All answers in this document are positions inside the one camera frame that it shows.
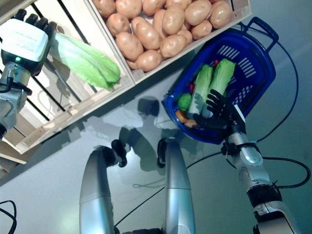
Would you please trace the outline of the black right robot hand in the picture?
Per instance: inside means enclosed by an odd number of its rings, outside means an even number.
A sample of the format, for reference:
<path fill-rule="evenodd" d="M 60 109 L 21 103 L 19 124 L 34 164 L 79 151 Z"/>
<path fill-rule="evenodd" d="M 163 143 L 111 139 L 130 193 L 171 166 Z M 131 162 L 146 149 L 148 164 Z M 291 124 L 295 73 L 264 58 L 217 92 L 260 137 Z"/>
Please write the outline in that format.
<path fill-rule="evenodd" d="M 221 93 L 212 89 L 206 100 L 207 110 L 213 113 L 211 118 L 194 114 L 197 125 L 206 130 L 215 130 L 225 136 L 239 132 L 246 133 L 246 124 L 240 110 L 235 108 Z"/>

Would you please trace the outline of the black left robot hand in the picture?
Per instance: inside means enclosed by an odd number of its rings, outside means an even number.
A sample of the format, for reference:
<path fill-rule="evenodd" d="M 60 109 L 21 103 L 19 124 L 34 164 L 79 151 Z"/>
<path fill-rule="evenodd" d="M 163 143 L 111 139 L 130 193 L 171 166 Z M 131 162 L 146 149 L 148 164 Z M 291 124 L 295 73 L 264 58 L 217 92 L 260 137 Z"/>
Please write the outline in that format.
<path fill-rule="evenodd" d="M 36 14 L 27 19 L 25 16 L 26 10 L 19 9 L 1 25 L 0 56 L 4 65 L 16 63 L 36 76 L 45 63 L 57 24 L 45 17 L 39 19 Z"/>

